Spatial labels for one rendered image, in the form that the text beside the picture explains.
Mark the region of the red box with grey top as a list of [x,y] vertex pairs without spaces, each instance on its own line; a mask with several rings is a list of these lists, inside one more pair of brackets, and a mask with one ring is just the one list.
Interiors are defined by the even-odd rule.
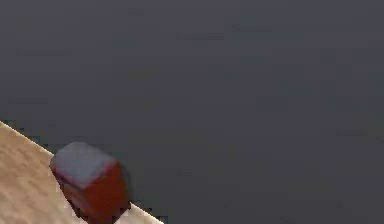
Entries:
[[87,224],[114,224],[131,208],[121,164],[100,149],[72,142],[54,154],[49,167],[76,216]]

